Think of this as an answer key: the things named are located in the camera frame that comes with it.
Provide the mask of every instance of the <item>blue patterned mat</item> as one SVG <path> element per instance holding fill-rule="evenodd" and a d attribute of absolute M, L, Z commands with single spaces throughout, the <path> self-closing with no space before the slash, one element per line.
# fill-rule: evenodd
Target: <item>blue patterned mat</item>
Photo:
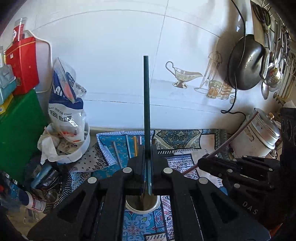
<path fill-rule="evenodd" d="M 184 150 L 200 150 L 201 136 L 211 134 L 214 135 L 213 148 L 217 148 L 227 140 L 226 131 L 219 129 L 155 131 L 154 138 L 156 139 L 156 146 L 158 150 L 170 150 L 170 153 L 174 153 L 174 156 L 167 158 L 169 167 L 182 172 L 194 165 L 192 155 L 190 153 L 182 154 L 182 152 Z M 79 186 L 90 176 L 103 179 L 112 176 L 113 173 L 115 173 L 117 170 L 120 170 L 120 165 L 118 163 L 113 142 L 116 143 L 119 158 L 122 160 L 123 167 L 126 167 L 128 162 L 126 135 L 128 135 L 129 139 L 131 157 L 134 157 L 135 149 L 133 145 L 133 136 L 142 136 L 142 144 L 144 144 L 143 131 L 120 131 L 97 134 L 98 145 L 102 150 L 106 161 L 113 164 L 92 173 L 72 173 L 72 188 L 77 188 L 77 186 Z M 218 154 L 218 156 L 228 158 L 228 149 L 224 149 Z M 199 174 L 195 170 L 194 172 L 187 174 L 187 177 L 198 179 Z M 135 214 L 128 209 L 125 210 L 123 241 L 167 241 L 174 239 L 175 237 L 169 196 L 161 196 L 160 208 L 146 215 Z"/>

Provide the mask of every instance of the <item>cord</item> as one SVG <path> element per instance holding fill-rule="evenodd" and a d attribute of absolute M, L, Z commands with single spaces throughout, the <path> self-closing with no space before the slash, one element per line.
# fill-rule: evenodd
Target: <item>cord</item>
<path fill-rule="evenodd" d="M 35 34 L 32 33 L 31 30 L 25 30 L 27 32 L 29 32 L 35 39 L 37 40 L 40 40 L 40 41 L 43 41 L 43 42 L 46 42 L 48 45 L 49 45 L 49 52 L 50 52 L 50 68 L 52 69 L 53 67 L 53 64 L 52 64 L 52 45 L 49 41 L 45 40 L 45 39 L 41 39 L 41 38 L 38 38 Z M 52 89 L 52 86 L 53 86 L 53 81 L 52 81 L 52 84 L 50 86 L 49 89 L 45 90 L 45 91 L 36 91 L 37 94 L 40 94 L 40 93 L 45 93 L 45 92 L 48 92 Z"/>
<path fill-rule="evenodd" d="M 240 59 L 239 65 L 238 65 L 238 67 L 237 67 L 237 68 L 239 68 L 239 66 L 240 66 L 241 63 L 242 63 L 242 58 L 244 57 L 244 51 L 245 51 L 245 47 L 246 47 L 246 22 L 245 22 L 245 20 L 244 20 L 244 18 L 243 18 L 243 16 L 242 16 L 240 10 L 238 9 L 237 5 L 235 4 L 235 2 L 234 2 L 233 0 L 231 0 L 231 2 L 233 3 L 233 5 L 235 6 L 235 8 L 237 9 L 237 11 L 238 11 L 238 13 L 239 13 L 239 15 L 240 15 L 240 17 L 241 17 L 241 19 L 242 19 L 242 22 L 243 22 L 243 24 L 244 24 L 244 48 L 243 48 L 243 52 L 242 52 L 242 56 L 241 56 L 241 59 Z M 229 72 L 227 72 L 227 76 L 226 76 L 226 78 L 229 80 Z M 235 101 L 236 101 L 236 99 L 237 99 L 237 78 L 236 78 L 236 72 L 234 73 L 234 80 L 235 80 L 235 88 L 234 88 L 234 89 L 235 89 L 235 94 L 234 94 L 234 101 L 233 101 L 231 107 L 229 108 L 229 110 L 221 110 L 221 113 L 222 113 L 222 114 L 227 114 L 227 113 L 229 113 L 229 114 L 233 114 L 233 115 L 234 115 L 234 114 L 238 114 L 238 113 L 240 113 L 240 114 L 243 114 L 243 115 L 244 115 L 244 120 L 245 120 L 245 119 L 246 119 L 246 114 L 245 114 L 245 113 L 243 113 L 243 112 L 241 112 L 241 111 L 231 112 L 231 110 L 232 110 L 232 108 L 233 108 L 233 106 L 234 106 L 234 104 L 235 104 Z"/>

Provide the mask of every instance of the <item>dark green rod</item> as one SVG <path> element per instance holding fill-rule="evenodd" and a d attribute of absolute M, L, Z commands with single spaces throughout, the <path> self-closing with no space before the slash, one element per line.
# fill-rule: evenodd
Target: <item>dark green rod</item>
<path fill-rule="evenodd" d="M 145 159 L 150 159 L 150 100 L 148 56 L 144 56 L 144 133 Z"/>

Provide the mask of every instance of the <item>green box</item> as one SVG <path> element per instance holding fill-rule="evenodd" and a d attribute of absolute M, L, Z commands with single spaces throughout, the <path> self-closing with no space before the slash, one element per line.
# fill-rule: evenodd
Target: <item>green box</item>
<path fill-rule="evenodd" d="M 0 170 L 22 183 L 25 166 L 38 151 L 37 142 L 46 125 L 34 90 L 14 96 L 0 115 Z"/>

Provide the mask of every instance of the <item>frying pan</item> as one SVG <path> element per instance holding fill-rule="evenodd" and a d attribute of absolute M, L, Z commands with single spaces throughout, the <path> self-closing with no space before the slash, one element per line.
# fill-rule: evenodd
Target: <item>frying pan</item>
<path fill-rule="evenodd" d="M 266 79 L 268 64 L 269 64 L 269 52 L 270 52 L 269 28 L 271 25 L 271 19 L 270 19 L 270 15 L 266 9 L 260 7 L 258 4 L 253 4 L 252 7 L 254 9 L 254 12 L 255 12 L 257 18 L 262 23 L 263 32 L 265 35 L 264 41 L 261 43 L 264 47 L 265 53 L 264 53 L 263 59 L 262 59 L 260 76 L 262 79 Z"/>
<path fill-rule="evenodd" d="M 261 80 L 260 70 L 264 47 L 255 41 L 253 34 L 247 34 L 244 55 L 240 66 L 238 66 L 243 48 L 244 37 L 236 43 L 230 54 L 227 67 L 227 82 L 232 88 L 235 88 L 235 74 L 237 89 L 249 90 Z"/>

